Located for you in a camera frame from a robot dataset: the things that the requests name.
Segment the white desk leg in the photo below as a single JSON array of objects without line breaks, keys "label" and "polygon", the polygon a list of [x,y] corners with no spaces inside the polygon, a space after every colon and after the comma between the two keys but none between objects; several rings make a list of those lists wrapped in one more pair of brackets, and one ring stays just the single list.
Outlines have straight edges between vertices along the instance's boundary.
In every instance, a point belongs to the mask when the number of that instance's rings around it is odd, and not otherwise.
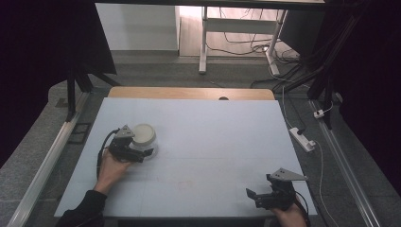
[{"label": "white desk leg", "polygon": [[200,74],[206,74],[206,34],[207,34],[207,7],[201,8],[202,18],[202,34],[200,46]]},{"label": "white desk leg", "polygon": [[278,35],[280,34],[281,26],[283,25],[284,18],[286,16],[287,11],[284,10],[281,14],[280,18],[277,21],[276,29],[274,30],[273,37],[271,39],[271,44],[269,46],[268,51],[265,52],[266,57],[268,58],[269,67],[273,76],[279,76],[280,72],[278,71],[277,65],[274,62],[273,51],[274,47],[277,43]]}]

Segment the white power strip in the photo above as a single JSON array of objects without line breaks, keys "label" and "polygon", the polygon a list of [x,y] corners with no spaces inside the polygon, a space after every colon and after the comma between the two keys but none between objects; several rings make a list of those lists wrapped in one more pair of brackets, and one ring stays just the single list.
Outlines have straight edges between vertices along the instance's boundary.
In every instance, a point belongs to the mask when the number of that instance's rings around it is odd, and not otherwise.
[{"label": "white power strip", "polygon": [[289,132],[291,132],[291,135],[298,141],[298,143],[306,152],[310,152],[311,150],[315,149],[314,147],[316,145],[315,141],[313,140],[309,141],[303,134],[298,134],[297,128],[292,128],[289,130]]}]

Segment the person's left hand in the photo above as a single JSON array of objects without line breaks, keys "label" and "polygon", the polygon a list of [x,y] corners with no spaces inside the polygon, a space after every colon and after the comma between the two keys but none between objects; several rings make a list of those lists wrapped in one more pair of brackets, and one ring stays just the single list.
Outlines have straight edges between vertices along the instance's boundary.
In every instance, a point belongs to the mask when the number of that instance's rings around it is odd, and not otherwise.
[{"label": "person's left hand", "polygon": [[124,175],[131,164],[119,162],[106,148],[94,190],[107,195],[110,188]]}]

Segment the hand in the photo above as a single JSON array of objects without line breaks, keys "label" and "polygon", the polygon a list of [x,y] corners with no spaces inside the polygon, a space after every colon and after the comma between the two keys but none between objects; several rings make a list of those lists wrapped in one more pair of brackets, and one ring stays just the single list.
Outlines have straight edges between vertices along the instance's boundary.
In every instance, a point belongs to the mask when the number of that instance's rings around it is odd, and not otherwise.
[{"label": "hand", "polygon": [[124,175],[131,164],[119,162],[106,148],[94,190],[107,195],[110,188]]},{"label": "hand", "polygon": [[302,211],[295,203],[286,211],[278,208],[271,208],[271,211],[277,217],[282,227],[306,227]]}]

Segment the white wall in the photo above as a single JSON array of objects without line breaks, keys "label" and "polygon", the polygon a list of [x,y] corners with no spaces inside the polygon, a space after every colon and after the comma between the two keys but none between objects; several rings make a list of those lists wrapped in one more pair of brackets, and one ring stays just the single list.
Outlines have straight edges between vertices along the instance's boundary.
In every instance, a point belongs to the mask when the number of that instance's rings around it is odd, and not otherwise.
[{"label": "white wall", "polygon": [[178,7],[96,4],[96,8],[111,50],[179,49]]}]

